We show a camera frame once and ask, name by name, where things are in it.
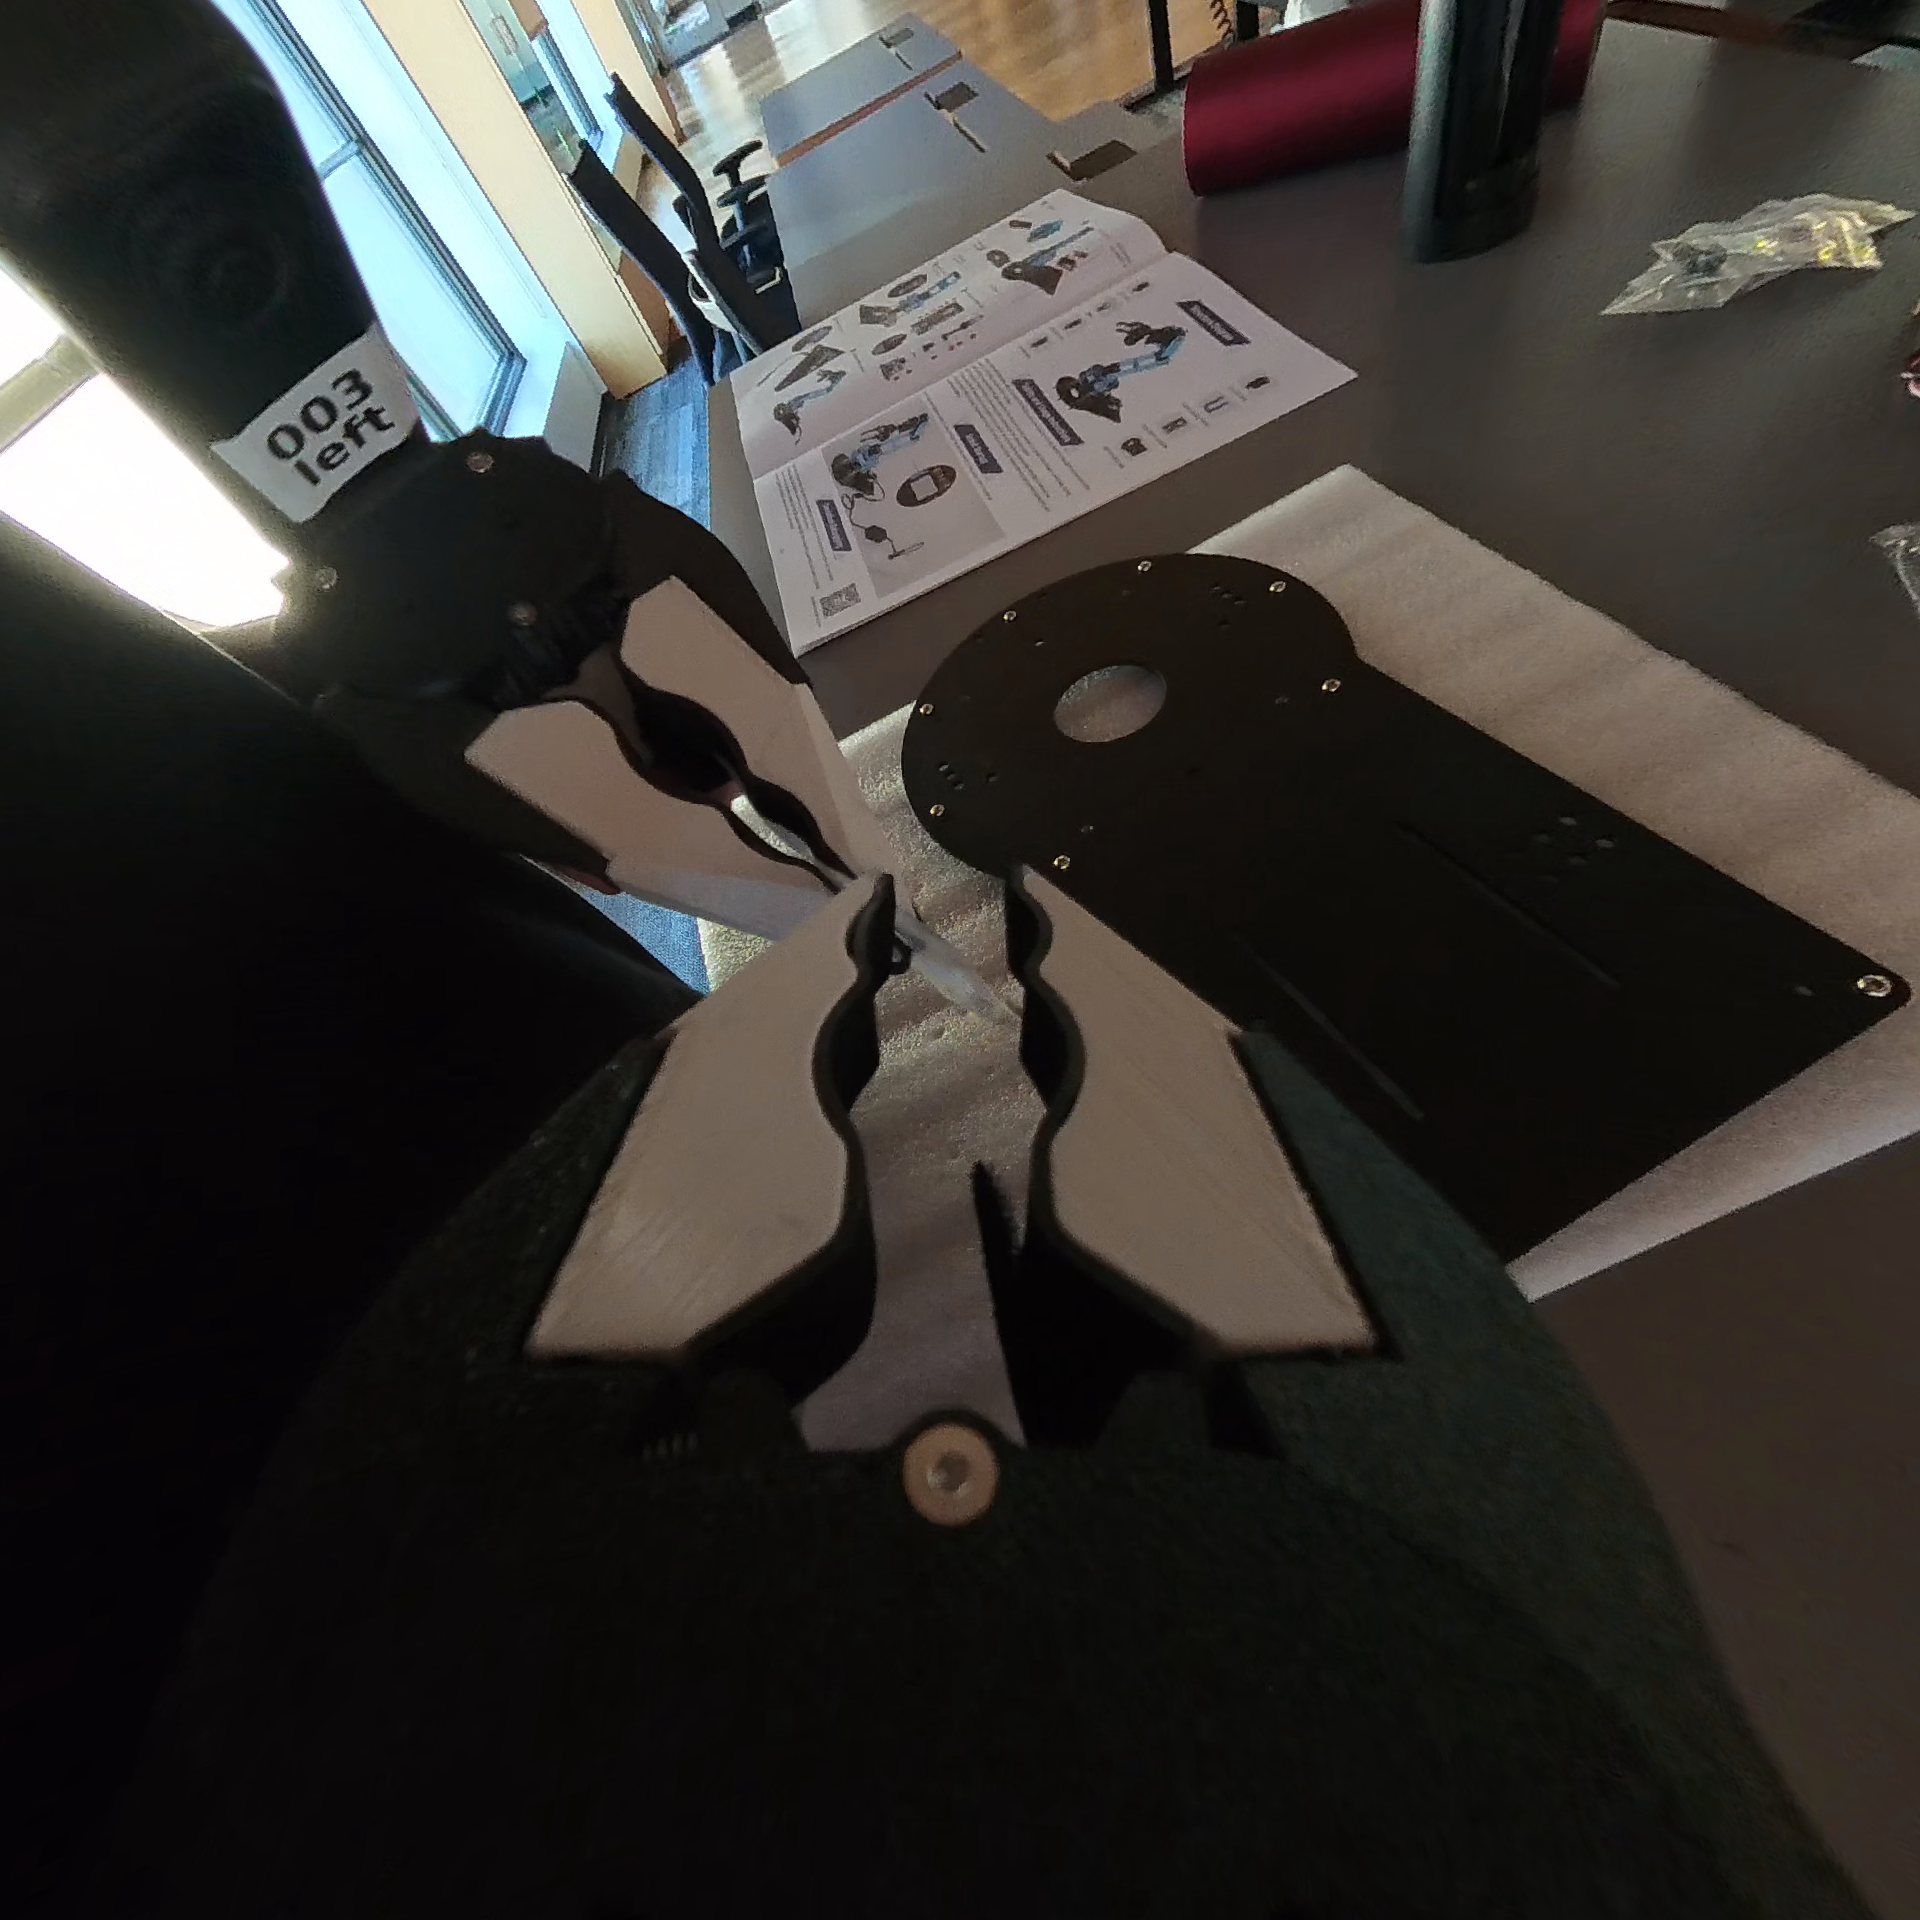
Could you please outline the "white foam sheet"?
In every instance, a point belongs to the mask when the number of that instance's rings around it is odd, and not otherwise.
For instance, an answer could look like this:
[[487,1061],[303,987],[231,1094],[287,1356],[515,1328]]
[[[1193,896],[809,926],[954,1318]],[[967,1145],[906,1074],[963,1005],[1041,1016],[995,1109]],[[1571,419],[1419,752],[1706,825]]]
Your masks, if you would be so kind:
[[[1916,984],[1916,798],[1833,745],[1651,648],[1354,466],[1196,546],[1323,592],[1361,658]],[[877,996],[879,1067],[855,1107],[879,1289],[843,1373],[799,1412],[825,1449],[887,1442],[961,1406],[1015,1401],[991,1332],[969,1192],[982,1163],[1025,1201],[1041,1104],[1017,1028],[921,977]],[[1509,1264],[1530,1301],[1916,1131],[1906,1008],[1706,1144]]]

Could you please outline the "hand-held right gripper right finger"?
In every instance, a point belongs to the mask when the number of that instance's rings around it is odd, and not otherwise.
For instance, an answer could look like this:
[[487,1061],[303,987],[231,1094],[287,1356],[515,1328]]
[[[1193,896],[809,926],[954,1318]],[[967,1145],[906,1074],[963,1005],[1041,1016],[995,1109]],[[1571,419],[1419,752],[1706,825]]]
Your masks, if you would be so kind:
[[1237,1025],[1031,869],[1011,877],[1011,968],[1041,1246],[1207,1361],[1373,1353]]

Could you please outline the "grey office table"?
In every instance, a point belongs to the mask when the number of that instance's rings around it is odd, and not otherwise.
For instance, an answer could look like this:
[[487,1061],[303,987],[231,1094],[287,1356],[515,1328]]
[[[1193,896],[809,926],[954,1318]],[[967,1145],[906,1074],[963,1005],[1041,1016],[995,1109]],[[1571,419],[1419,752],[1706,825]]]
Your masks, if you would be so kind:
[[1171,108],[1093,104],[1055,121],[914,14],[779,84],[758,105],[769,196],[805,321],[991,214],[1083,186],[1162,145]]

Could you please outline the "large window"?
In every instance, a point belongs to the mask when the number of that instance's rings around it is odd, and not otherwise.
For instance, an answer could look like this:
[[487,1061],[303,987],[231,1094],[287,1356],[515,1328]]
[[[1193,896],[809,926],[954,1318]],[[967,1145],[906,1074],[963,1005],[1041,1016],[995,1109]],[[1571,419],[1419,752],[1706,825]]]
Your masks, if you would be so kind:
[[[505,425],[525,355],[379,140],[345,5],[207,5],[277,86],[436,441]],[[283,540],[222,496],[4,244],[4,516],[197,633],[282,611]]]

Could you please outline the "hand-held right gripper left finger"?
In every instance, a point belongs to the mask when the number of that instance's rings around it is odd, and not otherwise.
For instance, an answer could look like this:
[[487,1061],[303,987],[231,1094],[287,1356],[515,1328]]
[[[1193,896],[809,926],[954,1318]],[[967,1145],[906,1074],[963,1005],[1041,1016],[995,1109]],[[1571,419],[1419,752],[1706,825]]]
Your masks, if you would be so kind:
[[887,876],[673,1021],[531,1330],[540,1361],[843,1362],[874,1321],[852,1107],[895,947]]

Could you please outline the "red metal tube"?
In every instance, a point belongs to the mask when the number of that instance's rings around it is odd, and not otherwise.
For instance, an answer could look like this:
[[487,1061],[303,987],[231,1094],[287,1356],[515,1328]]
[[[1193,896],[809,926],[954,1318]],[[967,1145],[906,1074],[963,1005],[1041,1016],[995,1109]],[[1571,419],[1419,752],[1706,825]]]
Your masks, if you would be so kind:
[[1404,154],[1421,10],[1356,5],[1197,59],[1183,96],[1190,193],[1227,194]]

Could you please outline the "clear bag of brass standoffs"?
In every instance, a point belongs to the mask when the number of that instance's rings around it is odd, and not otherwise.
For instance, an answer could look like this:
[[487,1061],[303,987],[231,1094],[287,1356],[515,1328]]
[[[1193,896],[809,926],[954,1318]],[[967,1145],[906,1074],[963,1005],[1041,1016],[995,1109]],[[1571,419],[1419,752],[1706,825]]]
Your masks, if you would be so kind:
[[894,896],[891,973],[914,973],[938,990],[951,1005],[999,1027],[1017,1025],[1017,1008],[914,907],[906,882],[889,877]]

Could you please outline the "black metal base plate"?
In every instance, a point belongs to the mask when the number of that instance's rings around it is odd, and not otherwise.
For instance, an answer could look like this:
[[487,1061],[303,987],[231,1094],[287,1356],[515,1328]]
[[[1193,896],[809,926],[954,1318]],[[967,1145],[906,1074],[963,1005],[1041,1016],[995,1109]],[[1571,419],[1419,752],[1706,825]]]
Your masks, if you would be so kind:
[[1857,948],[1361,660],[1257,561],[1077,571],[967,636],[902,796],[1273,1036],[1501,1258],[1910,1000]]

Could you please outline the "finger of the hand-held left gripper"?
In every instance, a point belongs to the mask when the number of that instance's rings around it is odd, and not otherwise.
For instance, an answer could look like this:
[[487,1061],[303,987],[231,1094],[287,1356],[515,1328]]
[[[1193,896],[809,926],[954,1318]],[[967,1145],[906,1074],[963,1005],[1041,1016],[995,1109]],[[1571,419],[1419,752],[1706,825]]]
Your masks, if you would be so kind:
[[725,805],[827,882],[889,869],[889,838],[809,684],[763,658],[684,581],[635,598],[618,644],[660,780]]
[[583,838],[626,896],[774,942],[835,891],[758,838],[732,808],[673,798],[638,772],[619,733],[585,704],[505,712],[463,757]]

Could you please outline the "open instruction booklet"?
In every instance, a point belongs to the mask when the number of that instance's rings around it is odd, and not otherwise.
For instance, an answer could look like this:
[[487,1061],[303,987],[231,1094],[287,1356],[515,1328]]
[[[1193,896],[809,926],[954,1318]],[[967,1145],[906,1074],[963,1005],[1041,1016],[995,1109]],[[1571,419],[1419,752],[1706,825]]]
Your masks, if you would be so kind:
[[729,377],[805,657],[1334,393],[1354,370],[1055,190]]

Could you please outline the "black bottle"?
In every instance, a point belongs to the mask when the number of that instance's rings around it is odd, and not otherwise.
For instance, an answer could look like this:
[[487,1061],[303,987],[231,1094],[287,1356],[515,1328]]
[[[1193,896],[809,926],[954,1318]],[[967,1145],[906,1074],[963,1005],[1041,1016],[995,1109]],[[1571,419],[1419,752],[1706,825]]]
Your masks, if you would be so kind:
[[1558,3],[1423,3],[1404,186],[1419,264],[1498,249],[1530,227]]

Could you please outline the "black office chair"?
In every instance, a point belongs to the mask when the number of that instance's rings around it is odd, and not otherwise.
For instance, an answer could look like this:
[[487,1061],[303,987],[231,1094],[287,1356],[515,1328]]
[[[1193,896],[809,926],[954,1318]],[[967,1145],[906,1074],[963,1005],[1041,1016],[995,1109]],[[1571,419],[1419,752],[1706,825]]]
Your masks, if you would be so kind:
[[783,249],[769,178],[743,178],[741,165],[758,150],[750,142],[722,161],[725,190],[714,200],[690,161],[638,104],[622,78],[610,81],[607,105],[674,186],[674,206],[689,232],[689,283],[738,361],[751,361],[799,332],[797,304],[783,273]]
[[737,332],[726,314],[705,296],[684,252],[668,241],[593,146],[580,146],[566,169],[566,184],[596,227],[633,264],[633,273],[644,277],[659,296],[708,387],[751,361],[751,340]]

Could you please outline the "clear bag of black parts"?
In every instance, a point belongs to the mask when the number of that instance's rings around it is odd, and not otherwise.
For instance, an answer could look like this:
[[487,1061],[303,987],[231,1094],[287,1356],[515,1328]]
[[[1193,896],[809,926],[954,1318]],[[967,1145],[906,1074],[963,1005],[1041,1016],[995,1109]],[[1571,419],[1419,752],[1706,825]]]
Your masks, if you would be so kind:
[[1771,200],[1730,221],[1701,221],[1651,244],[1651,264],[1605,317],[1651,317],[1726,307],[1796,273],[1877,273],[1879,235],[1914,208],[1814,193]]

